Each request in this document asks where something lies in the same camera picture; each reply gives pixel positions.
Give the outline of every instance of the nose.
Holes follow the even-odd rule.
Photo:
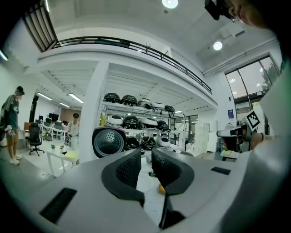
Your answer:
[[[230,15],[232,15],[232,16],[236,16],[236,13],[235,13],[235,7],[234,7],[234,6],[231,6],[231,7],[228,9],[228,13],[230,13]]]

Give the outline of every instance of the shoe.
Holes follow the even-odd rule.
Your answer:
[[[22,158],[22,156],[21,155],[15,155],[15,158],[20,160]]]
[[[19,161],[16,158],[10,159],[10,163],[13,163],[14,165],[18,165]]]

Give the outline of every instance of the blue sign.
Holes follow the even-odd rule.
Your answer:
[[[232,118],[235,118],[234,115],[233,115],[233,110],[228,110],[228,118],[229,119],[232,119]]]

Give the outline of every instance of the round ceiling light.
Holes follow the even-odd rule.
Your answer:
[[[173,9],[178,6],[178,0],[162,0],[163,5],[166,8]]]
[[[222,43],[220,41],[217,41],[214,43],[213,48],[218,51],[220,49],[222,49]]]

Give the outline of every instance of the black rectangular slot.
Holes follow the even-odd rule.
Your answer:
[[[74,189],[63,188],[40,212],[40,215],[50,222],[56,223],[76,193],[77,191]]]
[[[229,173],[231,172],[230,170],[225,169],[225,168],[221,168],[221,167],[214,167],[211,170],[214,171],[214,172],[225,174],[225,175],[229,175]]]

